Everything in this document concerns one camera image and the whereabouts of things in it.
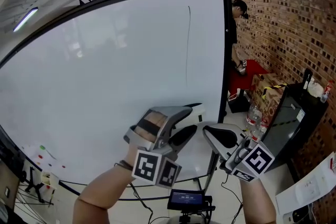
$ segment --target plastic bottle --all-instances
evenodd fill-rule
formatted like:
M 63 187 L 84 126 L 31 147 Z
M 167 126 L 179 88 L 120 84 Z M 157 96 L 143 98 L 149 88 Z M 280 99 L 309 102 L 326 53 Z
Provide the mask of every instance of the plastic bottle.
M 261 111 L 258 109 L 258 107 L 252 103 L 250 105 L 250 108 L 247 112 L 247 116 L 246 116 L 246 121 L 247 121 L 247 129 L 250 129 L 251 126 L 256 125 L 257 121 L 261 121 L 261 117 L 262 117 L 262 113 Z
M 326 100 L 328 99 L 328 95 L 329 95 L 330 90 L 331 90 L 331 85 L 332 85 L 332 81 L 329 80 L 327 86 L 324 89 L 324 93 L 323 93 L 323 95 L 321 96 L 321 99 L 320 99 L 322 103 L 325 103 Z
M 259 120 L 256 125 L 251 128 L 250 136 L 256 142 L 259 142 L 265 135 L 268 128 L 267 121 L 265 119 Z

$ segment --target ceiling light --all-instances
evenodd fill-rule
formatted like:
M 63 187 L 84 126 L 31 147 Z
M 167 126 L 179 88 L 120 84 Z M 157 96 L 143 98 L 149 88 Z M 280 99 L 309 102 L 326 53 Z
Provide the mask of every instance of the ceiling light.
M 13 32 L 18 31 L 36 12 L 38 11 L 38 8 L 32 8 L 21 20 L 20 22 L 15 26 L 13 29 Z

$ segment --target floor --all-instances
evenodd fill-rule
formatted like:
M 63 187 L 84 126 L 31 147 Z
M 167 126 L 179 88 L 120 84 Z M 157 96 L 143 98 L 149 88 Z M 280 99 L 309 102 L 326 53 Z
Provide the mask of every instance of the floor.
M 224 123 L 235 123 L 240 128 L 244 129 L 245 117 L 246 117 L 245 113 L 235 113 L 235 114 L 228 113 L 228 115 L 225 117 Z M 27 162 L 26 164 L 27 169 L 29 169 L 29 165 L 30 163 Z M 38 177 L 39 173 L 36 173 L 35 180 L 38 180 Z M 231 224 L 232 219 L 239 208 L 240 202 L 234 196 L 234 194 L 232 194 L 228 190 L 221 188 L 221 183 L 225 179 L 226 179 L 226 173 L 218 169 L 212 178 L 211 184 L 206 194 L 213 196 L 213 205 L 216 206 L 216 210 L 213 212 L 212 215 L 212 221 L 223 224 Z M 276 205 L 275 195 L 293 184 L 293 180 L 290 176 L 288 167 L 286 165 L 280 166 L 272 171 L 267 172 L 262 176 L 261 180 L 264 183 L 264 186 L 275 205 Z M 202 187 L 204 187 L 206 177 L 200 178 L 200 182 Z M 79 192 L 81 192 L 84 188 L 84 186 L 80 185 L 69 184 L 69 186 Z M 239 179 L 237 179 L 234 176 L 229 176 L 228 181 L 225 184 L 225 187 L 234 191 L 238 196 L 238 198 L 242 199 Z M 174 188 L 197 190 L 197 183 L 193 182 L 192 180 L 187 182 L 176 183 L 174 185 Z M 168 196 L 170 191 L 164 188 L 150 186 L 150 187 L 138 188 L 138 193 L 142 198 L 149 198 L 158 196 Z M 46 189 L 45 187 L 43 187 L 41 189 L 41 194 L 45 200 L 50 200 L 51 189 Z M 30 200 L 30 198 L 28 197 L 24 196 L 24 198 L 28 202 L 36 202 L 35 200 Z M 72 194 L 71 192 L 67 191 L 62 187 L 59 187 L 55 191 L 54 197 L 52 199 L 52 202 L 54 203 L 53 206 L 48 207 L 46 205 L 31 205 L 31 207 L 34 211 L 38 213 L 40 217 L 42 217 L 42 219 L 46 223 L 70 224 L 72 221 L 73 205 L 76 198 L 77 198 L 76 195 Z M 133 191 L 131 190 L 131 188 L 127 188 L 121 198 L 134 198 Z M 174 217 L 180 215 L 179 211 L 167 210 L 167 199 L 146 201 L 145 203 L 149 207 L 151 207 L 154 212 L 152 220 L 157 217 Z M 42 223 L 23 213 L 22 209 L 24 209 L 25 211 L 28 211 L 28 209 L 23 208 L 22 204 L 17 205 L 18 207 L 16 207 L 15 211 L 27 223 L 29 224 Z M 143 206 L 139 201 L 119 201 L 113 208 L 109 210 L 110 222 L 113 224 L 135 224 L 135 223 L 146 224 L 148 223 L 149 216 L 150 212 L 147 209 L 143 208 Z M 158 223 L 167 223 L 167 219 L 164 218 L 158 219 L 155 222 L 153 222 L 153 224 Z M 278 216 L 277 223 L 283 223 L 281 216 Z M 245 224 L 243 210 L 241 210 L 240 214 L 238 215 L 235 224 Z

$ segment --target white sticker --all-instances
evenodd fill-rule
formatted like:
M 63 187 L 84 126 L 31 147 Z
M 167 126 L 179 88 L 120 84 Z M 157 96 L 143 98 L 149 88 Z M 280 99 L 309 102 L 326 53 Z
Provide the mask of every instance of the white sticker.
M 299 122 L 302 121 L 304 115 L 305 115 L 305 112 L 301 109 L 299 114 L 296 116 L 296 118 L 298 119 Z

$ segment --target black cabinet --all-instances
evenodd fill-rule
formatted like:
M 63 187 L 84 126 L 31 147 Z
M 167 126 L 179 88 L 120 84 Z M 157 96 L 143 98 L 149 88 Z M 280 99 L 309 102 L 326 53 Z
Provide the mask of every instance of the black cabinet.
M 272 152 L 275 161 L 269 170 L 290 161 L 313 133 L 323 117 L 328 102 L 302 90 L 302 83 L 288 85 L 268 128 L 263 143 Z

